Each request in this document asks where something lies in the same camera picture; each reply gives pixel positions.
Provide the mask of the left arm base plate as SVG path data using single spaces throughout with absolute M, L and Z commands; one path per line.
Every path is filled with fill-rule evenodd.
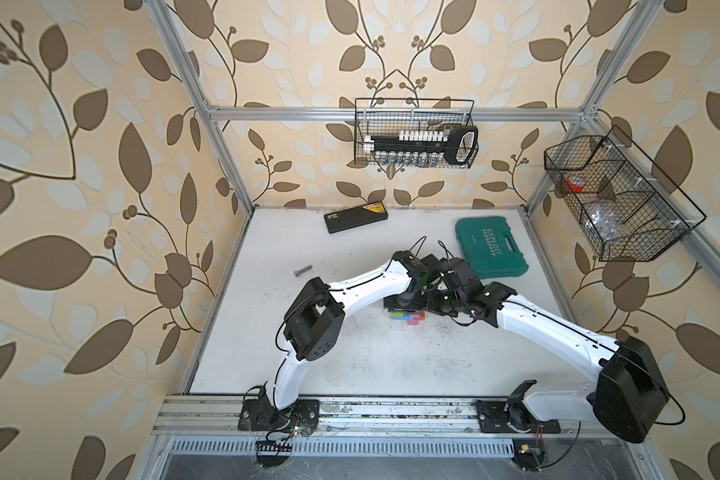
M 265 398 L 247 399 L 238 420 L 240 431 L 270 432 L 294 430 L 298 435 L 311 436 L 320 417 L 318 400 L 300 399 L 284 410 L 275 410 Z

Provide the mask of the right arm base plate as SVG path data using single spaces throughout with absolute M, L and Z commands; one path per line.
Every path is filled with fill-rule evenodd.
M 479 430 L 483 434 L 560 434 L 562 432 L 557 420 L 537 420 L 522 403 L 477 400 L 474 407 Z

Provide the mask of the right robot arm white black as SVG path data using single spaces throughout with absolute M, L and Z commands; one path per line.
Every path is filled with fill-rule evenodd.
M 641 443 L 671 399 L 647 344 L 587 330 L 502 283 L 491 282 L 471 292 L 432 290 L 427 308 L 447 317 L 467 314 L 474 321 L 514 333 L 583 375 L 580 383 L 522 382 L 497 416 L 518 433 L 544 422 L 570 420 L 598 423 L 624 441 Z

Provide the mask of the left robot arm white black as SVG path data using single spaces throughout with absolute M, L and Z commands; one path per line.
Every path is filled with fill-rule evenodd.
M 346 319 L 387 297 L 401 296 L 405 304 L 411 302 L 421 296 L 428 276 L 424 262 L 403 250 L 381 266 L 347 280 L 309 280 L 275 335 L 282 360 L 265 384 L 266 397 L 274 410 L 283 411 L 297 401 L 310 363 L 336 345 Z

